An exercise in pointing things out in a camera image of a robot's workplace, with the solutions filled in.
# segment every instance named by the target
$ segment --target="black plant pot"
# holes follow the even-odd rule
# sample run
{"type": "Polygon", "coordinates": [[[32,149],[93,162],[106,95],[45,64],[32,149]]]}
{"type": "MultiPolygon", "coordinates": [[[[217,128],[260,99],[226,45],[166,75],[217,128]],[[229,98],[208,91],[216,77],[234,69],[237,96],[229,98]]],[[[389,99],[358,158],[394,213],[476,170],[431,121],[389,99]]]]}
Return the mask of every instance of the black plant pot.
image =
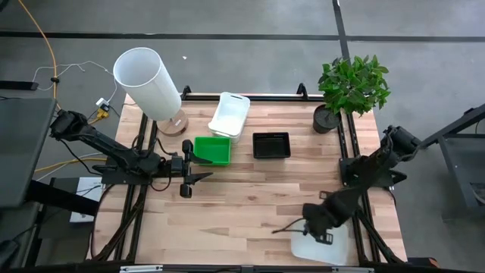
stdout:
{"type": "Polygon", "coordinates": [[[313,112],[313,129],[317,133],[328,133],[340,124],[340,119],[325,105],[318,106],[313,112]]]}

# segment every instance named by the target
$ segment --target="black table leg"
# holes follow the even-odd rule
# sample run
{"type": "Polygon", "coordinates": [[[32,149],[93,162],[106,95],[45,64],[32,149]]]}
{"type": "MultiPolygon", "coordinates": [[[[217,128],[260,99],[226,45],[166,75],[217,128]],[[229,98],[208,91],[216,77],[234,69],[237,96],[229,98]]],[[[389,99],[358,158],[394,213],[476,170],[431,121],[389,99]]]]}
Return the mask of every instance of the black table leg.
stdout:
{"type": "Polygon", "coordinates": [[[91,216],[96,214],[99,205],[97,201],[65,190],[59,190],[35,180],[30,181],[25,200],[91,216]]]}
{"type": "Polygon", "coordinates": [[[456,121],[453,121],[448,126],[444,127],[443,129],[427,137],[421,143],[421,146],[424,148],[427,148],[434,143],[438,143],[438,139],[440,137],[448,133],[459,133],[465,128],[470,127],[472,124],[476,124],[478,121],[481,121],[484,118],[485,118],[485,104],[481,105],[480,107],[473,108],[466,111],[461,118],[457,119],[456,121]]]}

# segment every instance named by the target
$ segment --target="green bin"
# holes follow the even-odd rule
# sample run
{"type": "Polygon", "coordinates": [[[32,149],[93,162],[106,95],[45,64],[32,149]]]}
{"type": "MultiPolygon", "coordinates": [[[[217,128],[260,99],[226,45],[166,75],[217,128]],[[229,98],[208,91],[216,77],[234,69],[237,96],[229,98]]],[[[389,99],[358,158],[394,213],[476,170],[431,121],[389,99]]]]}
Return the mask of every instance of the green bin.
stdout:
{"type": "Polygon", "coordinates": [[[212,161],[204,166],[225,166],[230,164],[230,138],[198,136],[194,141],[194,154],[199,158],[212,161]]]}

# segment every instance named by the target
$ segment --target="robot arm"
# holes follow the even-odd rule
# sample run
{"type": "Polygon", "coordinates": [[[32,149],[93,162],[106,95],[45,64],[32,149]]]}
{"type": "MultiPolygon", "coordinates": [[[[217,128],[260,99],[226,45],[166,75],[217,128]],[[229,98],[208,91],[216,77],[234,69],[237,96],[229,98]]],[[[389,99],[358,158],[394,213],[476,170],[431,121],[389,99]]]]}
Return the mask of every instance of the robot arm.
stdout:
{"type": "Polygon", "coordinates": [[[421,141],[402,127],[389,126],[384,131],[386,136],[380,148],[369,156],[360,156],[351,163],[342,166],[342,178],[346,184],[334,193],[328,193],[321,204],[306,203],[302,215],[306,220],[305,233],[312,235],[319,243],[332,243],[327,230],[337,228],[351,218],[360,208],[359,198],[376,181],[399,162],[413,159],[421,141]]]}
{"type": "Polygon", "coordinates": [[[141,185],[147,184],[147,181],[150,184],[152,178],[157,177],[183,177],[180,195],[190,198],[192,197],[190,186],[212,174],[191,173],[190,162],[211,163],[211,161],[195,156],[190,140],[182,142],[184,157],[178,156],[175,152],[170,154],[171,159],[166,160],[153,152],[155,143],[152,143],[148,149],[138,152],[100,133],[88,124],[83,114],[75,111],[59,110],[58,117],[50,128],[51,137],[57,140],[82,141],[112,159],[114,164],[98,165],[93,168],[115,183],[141,185]]]}

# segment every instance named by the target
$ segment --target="black tray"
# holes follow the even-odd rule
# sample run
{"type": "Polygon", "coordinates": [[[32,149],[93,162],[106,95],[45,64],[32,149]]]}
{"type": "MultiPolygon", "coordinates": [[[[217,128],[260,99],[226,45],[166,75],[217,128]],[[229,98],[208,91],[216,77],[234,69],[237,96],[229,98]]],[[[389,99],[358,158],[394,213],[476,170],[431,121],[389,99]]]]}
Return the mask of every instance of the black tray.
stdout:
{"type": "Polygon", "coordinates": [[[289,158],[289,134],[253,133],[252,154],[255,158],[289,158]]]}

